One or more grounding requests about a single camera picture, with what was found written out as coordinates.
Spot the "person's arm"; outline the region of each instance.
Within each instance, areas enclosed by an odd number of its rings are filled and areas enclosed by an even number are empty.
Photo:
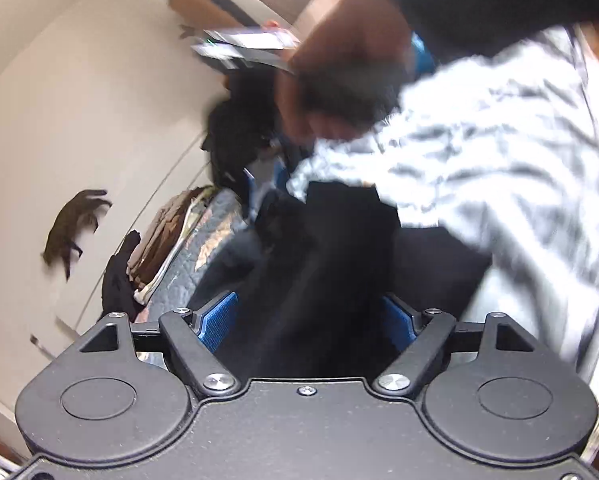
[[[415,31],[442,62],[504,47],[552,25],[599,21],[599,0],[342,0],[290,60],[296,71],[332,63],[404,58]],[[280,74],[277,102],[286,133],[296,142],[315,137],[352,139],[340,118],[305,114],[300,90]]]

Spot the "cardboard tube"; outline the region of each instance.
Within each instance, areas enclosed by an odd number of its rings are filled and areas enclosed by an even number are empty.
[[[187,25],[200,30],[242,26],[211,0],[168,0],[168,6],[177,12]]]

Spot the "folded clothes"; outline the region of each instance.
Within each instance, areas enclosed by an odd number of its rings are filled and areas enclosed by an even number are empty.
[[[191,200],[203,191],[204,188],[197,188],[179,193],[154,216],[128,261],[128,275],[139,290],[154,279],[182,232]]]
[[[148,303],[155,289],[164,278],[170,263],[172,263],[172,260],[177,256],[183,243],[192,233],[197,222],[204,214],[208,202],[212,199],[216,190],[217,189],[212,186],[195,189],[194,192],[191,193],[191,195],[194,195],[194,199],[188,202],[185,212],[183,214],[177,212],[175,215],[170,216],[170,220],[164,224],[163,232],[167,233],[165,239],[168,241],[165,241],[163,244],[156,244],[157,249],[154,251],[154,256],[150,260],[150,266],[146,266],[151,271],[152,267],[156,266],[156,271],[152,274],[152,279],[145,285],[142,284],[141,287],[138,287],[134,294],[134,298],[139,304],[145,305]]]
[[[230,189],[221,190],[170,263],[146,306],[146,320],[157,321],[164,312],[186,306],[215,255],[245,227],[236,195]]]

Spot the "round button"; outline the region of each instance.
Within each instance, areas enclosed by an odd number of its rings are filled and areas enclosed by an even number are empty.
[[[124,413],[135,399],[137,392],[130,384],[98,377],[68,386],[61,395],[61,404],[77,418],[105,420]]]
[[[520,377],[488,381],[480,386],[477,397],[488,412],[514,420],[539,416],[553,402],[553,395],[543,384]]]
[[[311,397],[317,393],[317,388],[313,386],[300,386],[297,389],[297,393],[303,397]]]
[[[234,379],[228,374],[211,374],[204,379],[204,386],[209,390],[221,392],[234,385]]]
[[[408,377],[401,374],[386,374],[378,378],[377,384],[385,390],[397,392],[408,388],[411,385],[411,381]]]

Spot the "person's hand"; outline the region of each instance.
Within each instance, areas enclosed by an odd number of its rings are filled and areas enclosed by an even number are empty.
[[[410,42],[410,27],[390,0],[341,0],[292,53],[289,64],[301,72],[335,63],[406,62]],[[349,140],[365,133],[338,117],[304,113],[300,95],[297,80],[279,71],[276,102],[284,132],[294,142],[308,144],[316,137]]]

